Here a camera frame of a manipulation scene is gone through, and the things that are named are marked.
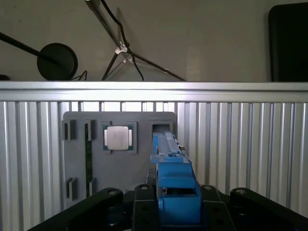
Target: black cable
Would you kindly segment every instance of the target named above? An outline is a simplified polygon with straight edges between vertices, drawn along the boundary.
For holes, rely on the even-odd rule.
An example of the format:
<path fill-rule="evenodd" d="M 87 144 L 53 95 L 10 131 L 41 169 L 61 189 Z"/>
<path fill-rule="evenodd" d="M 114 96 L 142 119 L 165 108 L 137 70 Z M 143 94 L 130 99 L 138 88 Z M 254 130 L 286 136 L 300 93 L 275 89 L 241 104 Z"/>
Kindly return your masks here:
<path fill-rule="evenodd" d="M 121 30 L 121 35 L 122 35 L 122 38 L 123 38 L 123 42 L 127 48 L 127 51 L 128 53 L 131 55 L 132 59 L 133 59 L 133 63 L 134 63 L 134 66 L 136 68 L 136 70 L 138 71 L 141 79 L 144 81 L 144 77 L 143 77 L 143 74 L 141 73 L 141 71 L 139 70 L 137 64 L 136 64 L 136 60 L 135 60 L 135 56 L 133 54 L 133 52 L 131 52 L 130 48 L 129 48 L 129 43 L 127 42 L 126 38 L 125 38 L 125 34 L 124 34 L 124 29 L 123 29 L 123 26 L 122 24 L 117 20 L 117 18 L 114 16 L 114 14 L 111 12 L 111 10 L 109 9 L 107 3 L 105 2 L 105 0 L 101 0 L 101 3 L 103 4 L 104 8 L 106 9 L 106 11 L 108 12 L 108 14 L 110 15 L 110 17 L 112 18 L 112 20 L 114 20 L 114 22 L 120 27 L 120 30 Z"/>
<path fill-rule="evenodd" d="M 85 70 L 80 76 L 76 76 L 76 77 L 72 78 L 71 80 L 78 79 L 77 81 L 80 81 L 82 79 L 82 77 L 85 77 L 84 81 L 87 81 L 87 78 L 88 78 L 88 71 L 87 70 Z"/>

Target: black lamp base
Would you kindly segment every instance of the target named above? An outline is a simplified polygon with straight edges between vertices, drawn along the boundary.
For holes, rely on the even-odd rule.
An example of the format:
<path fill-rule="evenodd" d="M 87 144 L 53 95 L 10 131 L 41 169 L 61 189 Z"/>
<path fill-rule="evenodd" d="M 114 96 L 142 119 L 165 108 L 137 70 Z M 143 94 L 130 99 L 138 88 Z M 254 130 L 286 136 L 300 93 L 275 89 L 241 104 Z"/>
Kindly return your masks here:
<path fill-rule="evenodd" d="M 38 71 L 46 80 L 67 81 L 75 75 L 78 68 L 78 59 L 70 47 L 61 43 L 51 43 L 43 47 L 40 53 L 58 62 L 56 65 L 38 57 Z"/>

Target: white wall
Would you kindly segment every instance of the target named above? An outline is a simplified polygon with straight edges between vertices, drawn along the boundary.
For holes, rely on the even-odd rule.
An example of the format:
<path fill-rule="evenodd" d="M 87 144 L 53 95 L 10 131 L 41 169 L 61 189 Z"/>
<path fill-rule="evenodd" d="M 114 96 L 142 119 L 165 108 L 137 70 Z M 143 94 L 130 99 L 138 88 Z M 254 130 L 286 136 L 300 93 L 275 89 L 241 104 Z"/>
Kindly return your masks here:
<path fill-rule="evenodd" d="M 114 12 L 120 8 L 135 52 L 188 80 L 244 82 L 270 79 L 267 15 L 276 4 L 294 2 L 304 1 L 107 0 Z M 2 0 L 0 31 L 38 50 L 52 42 L 70 46 L 77 74 L 88 70 L 93 81 L 101 79 L 115 49 L 84 0 Z M 1 41 L 0 51 L 0 74 L 44 80 L 32 55 Z M 141 70 L 146 80 L 173 80 Z M 114 80 L 139 77 L 128 66 Z"/>

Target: corrugated metal panel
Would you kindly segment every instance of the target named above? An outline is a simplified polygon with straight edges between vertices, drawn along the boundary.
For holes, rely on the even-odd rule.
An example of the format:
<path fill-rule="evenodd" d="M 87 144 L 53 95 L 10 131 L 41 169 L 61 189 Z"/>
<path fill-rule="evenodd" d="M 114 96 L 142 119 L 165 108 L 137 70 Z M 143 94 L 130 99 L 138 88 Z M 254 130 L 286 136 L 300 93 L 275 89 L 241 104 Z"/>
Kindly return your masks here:
<path fill-rule="evenodd" d="M 124 101 L 114 100 L 117 96 L 104 101 L 71 101 L 73 90 L 56 89 L 58 100 L 51 95 L 44 96 L 45 101 L 37 97 L 25 102 L 21 97 L 29 95 L 22 92 L 20 100 L 10 102 L 3 100 L 8 96 L 0 90 L 3 230 L 27 230 L 62 210 L 64 160 L 60 124 L 67 111 L 174 112 L 178 140 L 185 145 L 201 184 L 216 185 L 224 193 L 248 187 L 308 216 L 307 91 L 290 90 L 291 98 L 283 102 L 274 99 L 285 94 L 287 88 L 285 92 L 276 89 L 282 91 L 279 94 L 266 90 L 270 99 L 262 102 L 258 99 L 262 99 L 263 87 L 258 90 L 248 85 L 246 89 L 253 91 L 251 102 L 239 102 L 238 95 L 247 95 L 247 90 L 237 90 L 236 95 L 227 88 L 219 90 L 219 84 L 216 89 L 201 90 L 196 86 L 165 94 L 166 99 L 177 94 L 186 100 L 163 101 L 158 97 L 158 101 L 142 102 L 126 102 L 126 95 L 122 96 Z"/>

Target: tripod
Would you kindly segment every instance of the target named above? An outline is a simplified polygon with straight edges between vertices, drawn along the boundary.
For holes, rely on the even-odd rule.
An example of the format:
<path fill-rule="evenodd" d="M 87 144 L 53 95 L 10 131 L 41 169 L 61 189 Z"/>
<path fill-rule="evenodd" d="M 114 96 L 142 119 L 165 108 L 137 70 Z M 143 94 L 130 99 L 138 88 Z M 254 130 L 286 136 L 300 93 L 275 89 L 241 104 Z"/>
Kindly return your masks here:
<path fill-rule="evenodd" d="M 115 54 L 113 55 L 103 77 L 102 77 L 102 81 L 107 80 L 108 77 L 116 70 L 118 69 L 116 72 L 118 72 L 120 69 L 122 69 L 127 63 L 133 63 L 137 69 L 137 71 L 139 72 L 142 80 L 143 79 L 143 75 L 140 72 L 139 68 L 137 67 L 137 65 L 141 65 L 135 62 L 135 58 L 139 59 L 140 61 L 149 64 L 150 66 L 153 66 L 154 68 L 167 73 L 175 78 L 177 78 L 180 81 L 186 81 L 185 79 L 183 79 L 182 77 L 174 74 L 173 72 L 169 71 L 166 68 L 161 67 L 160 65 L 151 62 L 150 60 L 142 57 L 141 55 L 132 52 L 129 48 L 129 43 L 126 41 L 125 36 L 124 36 L 124 32 L 123 32 L 123 27 L 121 25 L 121 23 L 113 16 L 112 12 L 109 10 L 108 6 L 106 5 L 106 2 L 104 0 L 100 0 L 101 3 L 104 5 L 104 7 L 106 8 L 106 10 L 108 11 L 109 15 L 112 17 L 112 19 L 118 24 L 118 26 L 120 27 L 120 29 L 122 29 L 122 38 L 124 40 L 124 43 L 122 43 L 121 41 L 119 41 L 117 39 L 117 37 L 115 36 L 112 28 L 110 27 L 107 19 L 105 18 L 104 14 L 102 13 L 100 7 L 99 7 L 99 2 L 97 0 L 85 0 L 86 4 L 88 5 L 88 7 L 90 8 L 90 10 L 93 11 L 93 13 L 95 14 L 95 16 L 97 17 L 97 19 L 100 21 L 100 23 L 102 24 L 102 26 L 104 27 L 104 29 L 106 30 L 106 32 L 108 33 L 108 35 L 110 36 L 110 38 L 112 39 L 112 41 L 115 43 L 116 45 L 116 50 L 115 50 Z M 112 69 L 117 57 L 119 55 L 123 56 L 123 61 L 120 62 L 119 65 L 117 65 L 115 68 Z"/>

